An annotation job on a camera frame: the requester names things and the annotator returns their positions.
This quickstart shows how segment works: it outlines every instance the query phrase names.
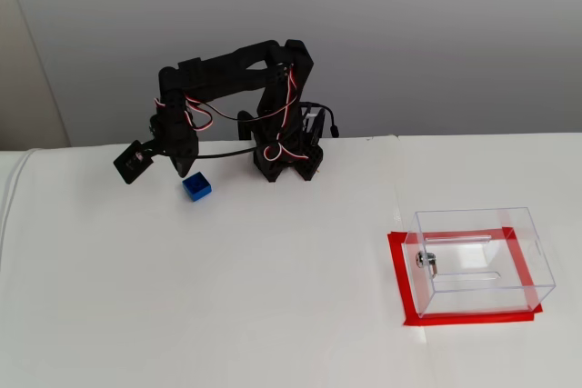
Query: blue block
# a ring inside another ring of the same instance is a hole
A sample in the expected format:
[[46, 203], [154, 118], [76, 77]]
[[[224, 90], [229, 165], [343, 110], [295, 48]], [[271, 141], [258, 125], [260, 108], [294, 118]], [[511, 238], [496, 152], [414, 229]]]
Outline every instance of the blue block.
[[188, 193], [193, 202], [195, 202], [196, 200], [200, 200], [202, 197], [204, 197], [207, 194], [210, 194], [210, 192], [212, 191], [210, 183], [206, 180], [204, 176], [202, 176], [200, 172], [188, 177], [187, 179], [182, 181], [182, 184], [184, 184], [184, 189], [186, 190], [186, 192]]

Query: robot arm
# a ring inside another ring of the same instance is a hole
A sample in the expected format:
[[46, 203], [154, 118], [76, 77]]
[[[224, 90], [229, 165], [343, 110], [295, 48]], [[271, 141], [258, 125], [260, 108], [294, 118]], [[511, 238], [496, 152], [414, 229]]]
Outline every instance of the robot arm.
[[[266, 68], [248, 69], [258, 61], [265, 61]], [[163, 68], [158, 76], [156, 114], [150, 119], [154, 139], [133, 142], [115, 159], [115, 167], [131, 184], [153, 163], [152, 156], [161, 154], [169, 156], [179, 176], [185, 177], [196, 158], [211, 157], [198, 155], [197, 132], [212, 125], [212, 115], [201, 106], [214, 109], [209, 103], [219, 97], [264, 88], [258, 116], [240, 112], [235, 118], [241, 139], [250, 139], [253, 133], [257, 143], [242, 152], [255, 152], [256, 166], [271, 182], [285, 166], [294, 166], [310, 180], [323, 159], [313, 138], [307, 144], [303, 138], [300, 98], [312, 67], [303, 43], [288, 40], [285, 46], [265, 41], [205, 61], [184, 61], [177, 69]], [[196, 126], [189, 111], [208, 115], [209, 122]]]

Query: white table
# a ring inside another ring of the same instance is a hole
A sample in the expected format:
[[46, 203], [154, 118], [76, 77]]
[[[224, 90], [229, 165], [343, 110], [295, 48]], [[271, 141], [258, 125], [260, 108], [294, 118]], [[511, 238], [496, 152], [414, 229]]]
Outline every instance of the white table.
[[[126, 186], [123, 146], [36, 152], [6, 230], [0, 386], [577, 385], [582, 135], [323, 146], [308, 184], [198, 161], [214, 191], [195, 204], [166, 159]], [[386, 233], [523, 205], [557, 281], [536, 321], [403, 327]]]

